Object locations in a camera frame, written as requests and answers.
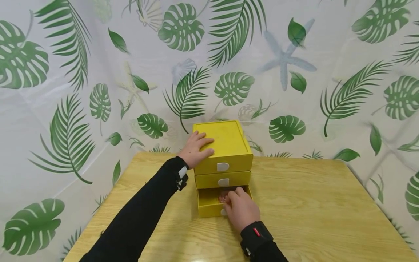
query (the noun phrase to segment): fabric backdrop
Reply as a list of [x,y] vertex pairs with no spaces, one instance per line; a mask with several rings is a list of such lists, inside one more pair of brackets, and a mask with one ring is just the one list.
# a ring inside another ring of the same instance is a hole
[[136,152],[226,119],[256,156],[345,161],[419,250],[419,1],[1,6],[1,261],[60,261]]

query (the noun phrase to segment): hand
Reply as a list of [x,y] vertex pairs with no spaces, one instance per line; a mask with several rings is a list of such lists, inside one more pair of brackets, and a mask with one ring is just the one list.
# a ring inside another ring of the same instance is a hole
[[205,136],[205,133],[198,134],[198,131],[193,132],[186,141],[184,148],[178,154],[178,157],[185,161],[189,169],[196,167],[202,160],[214,154],[214,149],[212,148],[200,151],[204,145],[214,141],[213,138],[205,138]]
[[224,209],[239,233],[248,225],[261,220],[259,207],[241,187],[228,193]]

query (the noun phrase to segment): black wristband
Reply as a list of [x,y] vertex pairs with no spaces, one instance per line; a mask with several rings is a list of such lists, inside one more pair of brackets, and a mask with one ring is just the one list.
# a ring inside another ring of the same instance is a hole
[[240,232],[240,236],[242,238],[241,248],[248,257],[254,256],[255,251],[264,243],[274,240],[262,221],[254,222],[245,227]]

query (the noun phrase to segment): drawer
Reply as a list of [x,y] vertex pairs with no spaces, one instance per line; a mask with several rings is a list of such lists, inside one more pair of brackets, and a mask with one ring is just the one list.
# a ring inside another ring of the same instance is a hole
[[250,171],[196,175],[198,189],[249,185]]
[[196,123],[193,131],[205,132],[214,142],[202,148],[213,148],[214,154],[194,169],[196,175],[249,171],[253,154],[238,120]]
[[[242,186],[244,191],[253,199],[249,186]],[[226,216],[223,203],[218,201],[223,188],[197,189],[198,214],[200,218]]]

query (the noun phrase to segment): wood grain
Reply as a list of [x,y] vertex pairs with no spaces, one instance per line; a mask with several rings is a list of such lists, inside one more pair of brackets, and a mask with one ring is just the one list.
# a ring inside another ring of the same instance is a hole
[[[171,156],[138,153],[65,262],[79,261],[122,206]],[[255,157],[250,187],[263,222],[290,262],[417,261],[340,161]],[[247,261],[240,237],[226,218],[198,218],[195,191],[190,179],[172,197],[140,261]]]

